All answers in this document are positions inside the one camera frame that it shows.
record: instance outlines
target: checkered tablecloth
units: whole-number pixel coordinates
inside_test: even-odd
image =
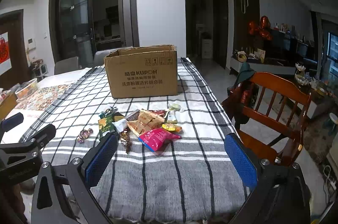
[[[42,150],[43,159],[67,164],[97,144],[98,114],[109,106],[127,115],[136,109],[180,104],[176,117],[184,131],[181,139],[155,154],[131,133],[129,154],[119,144],[91,191],[110,217],[132,221],[186,222],[233,214],[247,194],[224,151],[224,137],[234,128],[195,66],[179,63],[177,71],[176,96],[114,99],[104,66],[93,68],[55,100],[21,140],[52,123],[56,136]],[[76,137],[88,128],[94,133],[79,144]]]

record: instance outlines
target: gray dining chair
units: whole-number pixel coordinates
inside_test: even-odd
[[[79,57],[75,56],[55,63],[54,75],[80,69]]]
[[[122,47],[122,48],[114,48],[114,49],[107,49],[102,51],[97,51],[94,55],[94,67],[101,66],[104,64],[104,57],[108,56],[110,53],[118,49],[128,49],[132,47]]]

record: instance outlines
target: red balloon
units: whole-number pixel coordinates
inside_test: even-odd
[[[258,24],[254,21],[249,22],[249,34],[250,35],[256,35],[259,32]]]
[[[261,22],[260,22],[261,29],[263,28],[270,28],[271,24],[269,22],[269,19],[267,16],[262,16],[261,17]]]
[[[271,36],[270,32],[267,31],[266,29],[261,29],[259,31],[259,34],[264,38],[267,39],[269,41],[271,41],[273,39],[273,37]]]

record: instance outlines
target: wooden door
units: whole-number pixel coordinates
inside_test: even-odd
[[[22,10],[0,16],[0,34],[8,32],[8,48],[11,64],[11,68],[0,75],[0,88],[3,89],[9,89],[17,83],[22,84],[30,80],[23,39],[22,17]]]
[[[233,49],[246,50],[253,47],[252,38],[248,34],[248,23],[259,24],[259,0],[234,0],[234,46]]]
[[[213,0],[214,36],[213,59],[225,69],[228,51],[228,0]]]

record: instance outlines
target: cable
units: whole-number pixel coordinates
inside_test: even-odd
[[[326,175],[325,169],[326,169],[327,167],[329,168],[329,171],[328,171],[328,174]],[[326,205],[328,205],[328,203],[330,202],[330,191],[329,191],[329,189],[328,189],[328,187],[327,187],[327,181],[328,181],[328,178],[329,178],[329,176],[330,176],[330,173],[331,173],[331,166],[325,165],[325,166],[324,166],[324,169],[323,169],[323,174],[324,174],[325,177],[326,177],[326,181],[325,181],[325,183],[324,183],[324,185],[323,185],[323,191],[324,191],[324,193],[325,193],[325,203],[326,203]],[[325,191],[325,186],[326,186],[327,193],[328,193],[328,201],[327,201],[327,194],[326,194],[326,191]]]

